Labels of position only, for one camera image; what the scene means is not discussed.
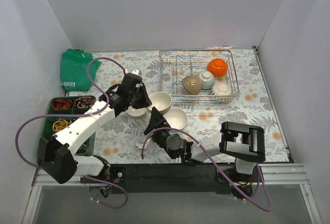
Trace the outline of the beige bowl orange flower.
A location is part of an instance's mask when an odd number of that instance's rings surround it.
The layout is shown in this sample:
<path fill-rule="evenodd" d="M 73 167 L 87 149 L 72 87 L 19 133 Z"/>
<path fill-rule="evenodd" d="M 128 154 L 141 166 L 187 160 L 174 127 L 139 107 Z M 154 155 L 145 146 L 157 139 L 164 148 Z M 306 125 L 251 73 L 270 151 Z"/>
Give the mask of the beige bowl orange flower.
<path fill-rule="evenodd" d="M 126 110 L 126 114 L 134 119 L 142 118 L 146 115 L 147 108 L 140 108 L 134 109 L 133 107 L 129 106 Z"/>

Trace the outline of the white ribbed bowl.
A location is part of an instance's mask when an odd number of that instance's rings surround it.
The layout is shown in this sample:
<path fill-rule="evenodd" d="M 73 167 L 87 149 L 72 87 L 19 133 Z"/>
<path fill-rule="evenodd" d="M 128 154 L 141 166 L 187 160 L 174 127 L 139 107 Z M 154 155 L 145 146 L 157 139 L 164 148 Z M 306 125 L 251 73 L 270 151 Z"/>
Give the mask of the white ribbed bowl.
<path fill-rule="evenodd" d="M 172 128 L 183 129 L 188 122 L 188 117 L 185 111 L 179 108 L 171 108 L 164 118 Z"/>

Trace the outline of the beige bowl front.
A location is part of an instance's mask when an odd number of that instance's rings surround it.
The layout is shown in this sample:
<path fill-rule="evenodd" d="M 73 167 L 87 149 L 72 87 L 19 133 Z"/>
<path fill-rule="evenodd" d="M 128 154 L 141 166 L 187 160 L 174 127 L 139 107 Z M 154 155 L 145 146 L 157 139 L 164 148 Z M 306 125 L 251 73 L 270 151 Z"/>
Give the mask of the beige bowl front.
<path fill-rule="evenodd" d="M 185 90 L 192 94 L 198 95 L 202 89 L 202 81 L 198 76 L 187 76 L 182 80 Z"/>

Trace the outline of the white bowl dark leaf pattern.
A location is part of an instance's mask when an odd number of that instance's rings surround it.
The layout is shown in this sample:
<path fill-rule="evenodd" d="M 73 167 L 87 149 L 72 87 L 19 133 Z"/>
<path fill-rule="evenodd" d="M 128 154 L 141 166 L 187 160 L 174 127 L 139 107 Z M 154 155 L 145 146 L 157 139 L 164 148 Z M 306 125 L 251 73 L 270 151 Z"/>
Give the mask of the white bowl dark leaf pattern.
<path fill-rule="evenodd" d="M 214 96 L 230 95 L 231 93 L 231 87 L 225 82 L 215 83 L 210 90 L 210 94 Z"/>

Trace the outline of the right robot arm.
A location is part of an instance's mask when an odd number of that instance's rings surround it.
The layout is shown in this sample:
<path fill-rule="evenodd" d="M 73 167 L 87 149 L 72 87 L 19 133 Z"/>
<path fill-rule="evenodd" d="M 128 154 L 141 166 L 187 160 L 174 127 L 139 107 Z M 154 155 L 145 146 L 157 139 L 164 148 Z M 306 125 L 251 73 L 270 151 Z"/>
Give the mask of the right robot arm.
<path fill-rule="evenodd" d="M 259 126 L 223 122 L 219 132 L 201 142 L 188 141 L 180 137 L 181 133 L 179 129 L 171 127 L 156 108 L 152 108 L 142 149 L 147 143 L 154 142 L 171 159 L 180 159 L 183 164 L 190 166 L 226 154 L 234 157 L 235 164 L 232 169 L 225 170 L 225 174 L 235 184 L 242 186 L 252 183 L 255 165 L 266 160 L 265 131 Z"/>

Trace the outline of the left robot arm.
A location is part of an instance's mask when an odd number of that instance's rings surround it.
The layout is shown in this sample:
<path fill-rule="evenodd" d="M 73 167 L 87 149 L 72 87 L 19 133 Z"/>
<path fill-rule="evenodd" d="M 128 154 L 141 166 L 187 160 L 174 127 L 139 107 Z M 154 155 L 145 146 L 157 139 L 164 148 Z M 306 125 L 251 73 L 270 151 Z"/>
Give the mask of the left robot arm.
<path fill-rule="evenodd" d="M 107 160 L 97 155 L 77 156 L 76 153 L 102 125 L 115 119 L 128 107 L 140 109 L 152 104 L 138 74 L 139 70 L 127 73 L 122 83 L 110 87 L 83 117 L 52 136 L 40 138 L 38 165 L 60 184 L 77 175 L 88 175 L 99 183 L 106 182 L 110 176 Z"/>

